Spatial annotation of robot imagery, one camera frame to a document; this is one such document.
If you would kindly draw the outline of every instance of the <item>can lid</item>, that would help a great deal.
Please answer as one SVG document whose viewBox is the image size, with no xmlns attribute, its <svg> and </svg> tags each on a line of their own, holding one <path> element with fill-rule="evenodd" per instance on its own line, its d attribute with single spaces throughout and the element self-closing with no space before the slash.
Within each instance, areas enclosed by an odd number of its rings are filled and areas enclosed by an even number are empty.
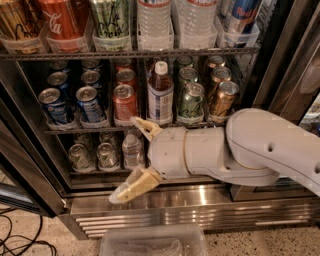
<svg viewBox="0 0 320 256">
<path fill-rule="evenodd" d="M 97 90 L 92 86 L 81 87 L 77 93 L 76 97 L 80 101 L 90 101 L 97 96 Z"/>
<path fill-rule="evenodd" d="M 230 80 L 231 70 L 227 67 L 215 67 L 211 72 L 211 78 L 217 82 Z"/>
<path fill-rule="evenodd" d="M 66 68 L 68 64 L 69 64 L 69 61 L 67 60 L 56 60 L 51 62 L 50 68 L 52 68 L 53 70 L 61 70 Z"/>
<path fill-rule="evenodd" d="M 64 72 L 54 72 L 51 75 L 49 75 L 47 82 L 49 85 L 52 86 L 59 86 L 63 83 L 65 83 L 68 79 L 68 75 Z"/>
<path fill-rule="evenodd" d="M 43 104 L 50 104 L 55 102 L 60 97 L 60 91 L 55 88 L 48 88 L 43 90 L 38 97 L 38 100 Z"/>
<path fill-rule="evenodd" d="M 192 67 L 185 67 L 180 69 L 179 76 L 184 80 L 198 80 L 198 71 Z"/>
<path fill-rule="evenodd" d="M 85 59 L 81 62 L 82 67 L 84 68 L 95 68 L 99 66 L 100 60 L 99 59 Z"/>
<path fill-rule="evenodd" d="M 84 84 L 94 84 L 100 79 L 100 74 L 97 71 L 88 70 L 81 75 L 81 81 Z"/>
<path fill-rule="evenodd" d="M 186 85 L 186 92 L 193 97 L 201 97 L 204 94 L 204 88 L 199 83 L 188 83 Z"/>
<path fill-rule="evenodd" d="M 132 86 L 128 84 L 120 84 L 113 90 L 113 96 L 118 99 L 130 98 L 134 93 Z"/>
<path fill-rule="evenodd" d="M 240 91 L 239 86 L 232 81 L 220 83 L 219 89 L 220 91 L 222 91 L 224 94 L 227 94 L 227 95 L 236 95 Z"/>
<path fill-rule="evenodd" d="M 192 57 L 190 56 L 180 56 L 177 58 L 177 62 L 180 65 L 187 66 L 187 65 L 191 65 L 193 60 L 192 60 Z"/>
<path fill-rule="evenodd" d="M 119 71 L 116 75 L 117 80 L 121 82 L 129 82 L 132 79 L 134 79 L 136 76 L 136 73 L 131 69 L 122 69 Z"/>
</svg>

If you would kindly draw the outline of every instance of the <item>terrazzo floor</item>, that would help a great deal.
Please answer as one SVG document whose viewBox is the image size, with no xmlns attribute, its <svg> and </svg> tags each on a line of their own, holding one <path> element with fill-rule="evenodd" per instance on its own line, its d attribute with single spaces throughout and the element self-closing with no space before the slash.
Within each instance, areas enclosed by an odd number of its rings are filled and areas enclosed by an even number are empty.
<svg viewBox="0 0 320 256">
<path fill-rule="evenodd" d="M 38 215 L 15 210 L 4 214 L 10 217 L 13 225 L 11 235 L 33 238 L 40 223 Z M 5 239 L 9 232 L 9 221 L 0 218 L 0 239 Z M 277 226 L 259 230 L 237 230 L 232 232 L 215 232 L 206 234 L 208 255 L 242 256 L 242 255 L 320 255 L 320 229 L 317 225 Z M 55 246 L 59 256 L 99 256 L 100 239 L 78 241 L 58 218 L 43 217 L 43 227 L 37 241 L 46 241 Z M 6 241 L 9 248 L 26 243 L 19 237 Z M 0 255 L 12 256 L 12 253 Z M 42 244 L 33 245 L 22 255 L 50 256 L 51 250 Z"/>
</svg>

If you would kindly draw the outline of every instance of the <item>silver can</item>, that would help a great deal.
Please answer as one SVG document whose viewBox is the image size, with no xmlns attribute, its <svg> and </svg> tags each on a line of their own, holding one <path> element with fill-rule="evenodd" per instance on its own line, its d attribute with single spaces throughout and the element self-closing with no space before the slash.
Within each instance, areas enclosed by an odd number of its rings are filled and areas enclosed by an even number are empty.
<svg viewBox="0 0 320 256">
<path fill-rule="evenodd" d="M 97 149 L 97 157 L 99 159 L 99 167 L 111 168 L 118 164 L 118 157 L 115 149 L 110 143 L 102 143 Z"/>
<path fill-rule="evenodd" d="M 74 133 L 73 141 L 76 144 L 82 144 L 90 151 L 93 148 L 92 137 L 90 133 Z"/>
<path fill-rule="evenodd" d="M 73 168 L 83 170 L 94 165 L 94 161 L 88 149 L 82 144 L 74 144 L 69 149 L 69 159 L 73 163 Z"/>
<path fill-rule="evenodd" d="M 100 143 L 110 143 L 115 149 L 118 148 L 117 135 L 114 132 L 100 132 L 99 141 Z"/>
</svg>

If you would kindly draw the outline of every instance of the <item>water bottle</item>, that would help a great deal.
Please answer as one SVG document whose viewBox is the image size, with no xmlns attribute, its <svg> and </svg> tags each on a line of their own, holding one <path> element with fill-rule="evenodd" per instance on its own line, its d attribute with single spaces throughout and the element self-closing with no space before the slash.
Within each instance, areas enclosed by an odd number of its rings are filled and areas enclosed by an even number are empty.
<svg viewBox="0 0 320 256">
<path fill-rule="evenodd" d="M 135 167 L 145 167 L 143 146 L 140 139 L 133 134 L 128 134 L 122 142 L 124 167 L 134 170 Z"/>
<path fill-rule="evenodd" d="M 141 36 L 161 37 L 170 32 L 171 0 L 137 0 Z"/>
<path fill-rule="evenodd" d="M 181 32 L 203 36 L 211 33 L 217 0 L 179 0 Z"/>
</svg>

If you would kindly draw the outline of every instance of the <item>bottle label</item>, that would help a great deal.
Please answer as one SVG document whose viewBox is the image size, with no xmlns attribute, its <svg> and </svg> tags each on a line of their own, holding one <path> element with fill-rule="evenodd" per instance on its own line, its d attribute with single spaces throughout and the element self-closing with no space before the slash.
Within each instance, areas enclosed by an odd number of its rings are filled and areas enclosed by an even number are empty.
<svg viewBox="0 0 320 256">
<path fill-rule="evenodd" d="M 171 3 L 171 0 L 139 0 L 139 3 L 152 8 L 159 8 Z"/>
<path fill-rule="evenodd" d="M 172 116 L 173 87 L 166 91 L 156 91 L 148 85 L 149 117 L 166 120 Z"/>
<path fill-rule="evenodd" d="M 217 4 L 217 0 L 188 0 L 188 2 L 199 6 L 212 6 Z"/>
</svg>

